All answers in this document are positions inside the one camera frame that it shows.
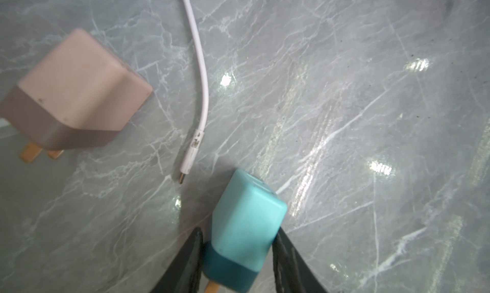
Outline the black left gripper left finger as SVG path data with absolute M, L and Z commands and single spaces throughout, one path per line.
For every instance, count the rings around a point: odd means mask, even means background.
M 185 244 L 151 293 L 194 293 L 199 291 L 204 253 L 203 231 L 194 228 Z

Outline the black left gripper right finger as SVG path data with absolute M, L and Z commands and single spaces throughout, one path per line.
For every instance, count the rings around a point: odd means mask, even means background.
M 278 293 L 328 293 L 282 228 L 273 241 L 273 270 Z

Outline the teal USB charger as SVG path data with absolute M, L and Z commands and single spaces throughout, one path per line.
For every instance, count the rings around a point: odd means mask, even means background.
M 220 197 L 204 244 L 206 292 L 247 292 L 262 270 L 287 214 L 287 204 L 263 181 L 237 169 Z

